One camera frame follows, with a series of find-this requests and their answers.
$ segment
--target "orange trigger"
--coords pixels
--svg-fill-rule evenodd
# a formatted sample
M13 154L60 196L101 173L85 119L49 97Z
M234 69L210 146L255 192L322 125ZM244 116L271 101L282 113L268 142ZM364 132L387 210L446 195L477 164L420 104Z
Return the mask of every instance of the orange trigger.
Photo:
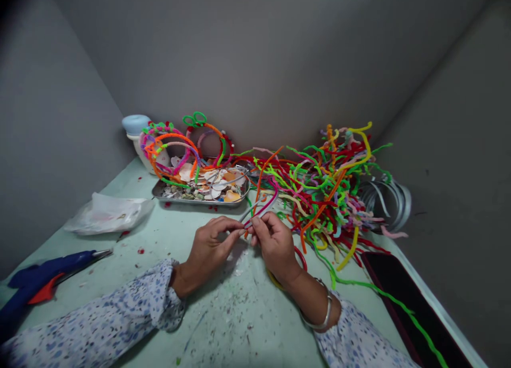
M64 275L65 273L60 273L51 279L48 284L46 284L38 293L36 293L36 295L28 302L28 304L37 304L45 300L53 299L53 288L55 286L55 282L58 278Z

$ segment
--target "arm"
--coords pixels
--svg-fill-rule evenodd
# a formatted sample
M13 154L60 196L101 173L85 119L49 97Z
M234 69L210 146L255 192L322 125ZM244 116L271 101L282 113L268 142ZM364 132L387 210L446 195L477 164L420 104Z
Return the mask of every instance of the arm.
M291 231L273 213L252 218L252 245L261 245L267 268L295 300L311 324L323 324L328 307L327 290L298 264ZM327 326L314 336L323 358L331 367L409 366L399 352L355 306L331 291L332 309Z
M188 260L163 260L110 295L95 299L49 323L27 329L1 347L9 366L100 366L119 356L154 328L176 329L185 298L200 287L229 255L243 228L220 217L197 230Z

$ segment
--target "white bottle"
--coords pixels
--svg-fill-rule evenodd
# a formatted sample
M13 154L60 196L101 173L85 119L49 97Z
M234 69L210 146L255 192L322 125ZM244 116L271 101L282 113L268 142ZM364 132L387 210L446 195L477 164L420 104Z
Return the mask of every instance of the white bottle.
M144 153L142 152L142 148L140 147L140 143L138 142L140 133L144 128L149 126L149 121L151 121L151 119L146 115L130 115L122 120L122 126L126 130L126 136L131 141L133 141L135 151L140 157L145 168L147 168L147 171L155 175L153 166L151 166L151 162L149 162L149 159L145 157ZM161 151L156 158L156 161L160 164L163 164L164 166L168 166L170 164L170 159L166 151Z

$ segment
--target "silver bracelet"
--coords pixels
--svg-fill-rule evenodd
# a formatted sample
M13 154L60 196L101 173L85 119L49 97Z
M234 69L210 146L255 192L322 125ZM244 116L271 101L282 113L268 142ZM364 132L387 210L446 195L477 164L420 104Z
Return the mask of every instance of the silver bracelet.
M323 283L323 280L321 280L317 277L315 277L314 279L316 279L319 282L319 284L321 284L323 287L325 287L326 292L327 292L326 297L328 299L328 308L326 310L325 321L320 325L311 324L307 320L305 320L305 316L303 315L303 312L301 309L300 309L300 316L302 317L303 322L307 326L311 327L312 329L324 329L324 328L326 328L326 326L328 325L328 321L330 320L330 311L332 310L332 296L330 296L330 291L328 290L328 287L326 286L326 284Z

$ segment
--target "blue glue gun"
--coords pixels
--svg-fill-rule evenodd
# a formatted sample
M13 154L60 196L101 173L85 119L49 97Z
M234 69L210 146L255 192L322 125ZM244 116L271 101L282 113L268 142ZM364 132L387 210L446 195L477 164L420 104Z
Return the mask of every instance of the blue glue gun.
M18 290L0 310L0 345L15 334L30 304L51 299L55 285L111 253L112 250L73 253L16 272L8 286Z

